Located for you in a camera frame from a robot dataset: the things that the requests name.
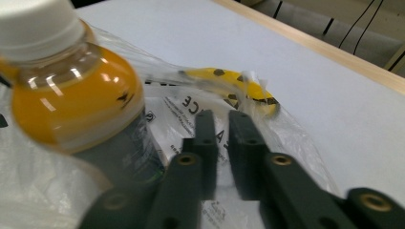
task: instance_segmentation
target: orange liquid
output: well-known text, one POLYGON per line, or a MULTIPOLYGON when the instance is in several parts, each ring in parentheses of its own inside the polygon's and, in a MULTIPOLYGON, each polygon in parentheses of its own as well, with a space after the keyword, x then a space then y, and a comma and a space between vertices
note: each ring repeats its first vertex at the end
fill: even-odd
POLYGON ((90 148, 118 133, 144 105, 132 67, 103 48, 97 65, 77 79, 39 89, 15 84, 13 90, 12 111, 21 129, 63 154, 90 148))
MULTIPOLYGON (((80 22, 86 32, 86 41, 92 44, 97 44, 95 34, 93 33, 89 25, 87 25, 82 20, 80 20, 80 22)), ((1 75, 5 76, 7 81, 9 81, 9 83, 11 83, 12 85, 17 79, 18 72, 19 71, 16 66, 11 65, 6 59, 0 56, 0 73, 1 75)))

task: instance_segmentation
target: wooden table edge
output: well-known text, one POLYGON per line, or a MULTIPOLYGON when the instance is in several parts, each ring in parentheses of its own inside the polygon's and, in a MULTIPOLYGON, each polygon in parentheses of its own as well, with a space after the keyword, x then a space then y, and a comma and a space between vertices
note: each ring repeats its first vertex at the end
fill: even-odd
POLYGON ((289 40, 292 40, 310 50, 317 52, 334 62, 337 62, 357 73, 360 73, 369 79, 384 85, 400 94, 405 94, 405 78, 390 73, 374 64, 367 62, 348 52, 339 50, 338 48, 323 42, 313 36, 310 36, 302 31, 298 31, 282 22, 279 22, 267 15, 255 11, 233 0, 213 0, 215 3, 232 10, 253 22, 256 22, 272 31, 275 31, 289 40))

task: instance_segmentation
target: clear plastic bag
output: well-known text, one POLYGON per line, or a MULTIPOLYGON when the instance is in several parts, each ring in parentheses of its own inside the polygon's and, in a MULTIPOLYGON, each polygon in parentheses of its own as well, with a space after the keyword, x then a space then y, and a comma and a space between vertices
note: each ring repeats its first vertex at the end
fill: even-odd
MULTIPOLYGON (((253 99, 252 89, 257 96, 268 98, 266 82, 253 72, 237 73, 238 78, 215 77, 212 71, 219 73, 216 76, 224 71, 171 65, 106 31, 92 29, 100 45, 126 58, 144 80, 148 126, 166 164, 181 153, 182 139, 194 135, 195 115, 213 111, 220 146, 218 183, 216 200, 203 203, 203 229, 264 228, 258 202, 239 200, 230 172, 227 116, 235 108, 252 117, 272 151, 295 156, 321 188, 339 195, 310 137, 293 117, 276 103, 253 99)), ((53 154, 27 139, 12 122, 10 90, 0 88, 0 96, 0 114, 9 122, 9 127, 0 129, 0 227, 76 227, 108 184, 96 171, 83 169, 86 166, 81 162, 53 154)))

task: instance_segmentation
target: robotic claw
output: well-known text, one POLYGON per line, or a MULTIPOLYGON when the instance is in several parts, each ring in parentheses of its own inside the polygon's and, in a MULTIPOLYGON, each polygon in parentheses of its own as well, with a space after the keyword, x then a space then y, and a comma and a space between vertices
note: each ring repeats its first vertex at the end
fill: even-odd
MULTIPOLYGON (((82 220, 84 228, 197 229, 201 202, 213 199, 218 148, 211 111, 196 118, 195 138, 183 140, 159 186, 116 187, 82 220)), ((259 200, 266 229, 405 228, 405 211, 368 188, 347 198, 321 190, 291 156, 273 153, 246 114, 229 113, 228 154, 243 200, 259 200)))

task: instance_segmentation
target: bottle label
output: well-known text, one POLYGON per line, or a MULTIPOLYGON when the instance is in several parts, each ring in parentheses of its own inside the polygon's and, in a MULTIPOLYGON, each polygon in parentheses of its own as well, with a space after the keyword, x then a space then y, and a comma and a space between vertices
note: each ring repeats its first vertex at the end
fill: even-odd
POLYGON ((164 173, 144 111, 118 134, 75 156, 97 166, 115 185, 153 182, 164 173))

